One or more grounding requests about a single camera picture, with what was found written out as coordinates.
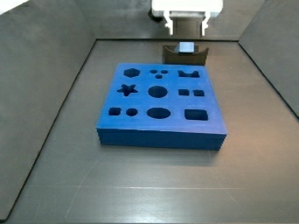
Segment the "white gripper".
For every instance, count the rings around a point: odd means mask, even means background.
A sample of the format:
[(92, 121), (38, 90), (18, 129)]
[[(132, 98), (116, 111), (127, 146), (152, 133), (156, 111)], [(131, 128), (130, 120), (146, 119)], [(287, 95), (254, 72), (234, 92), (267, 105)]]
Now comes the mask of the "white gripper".
[(151, 11), (155, 17), (164, 17), (164, 27), (174, 35), (171, 18), (204, 18), (200, 23), (200, 35), (206, 35), (208, 21), (223, 9), (223, 0), (151, 0)]

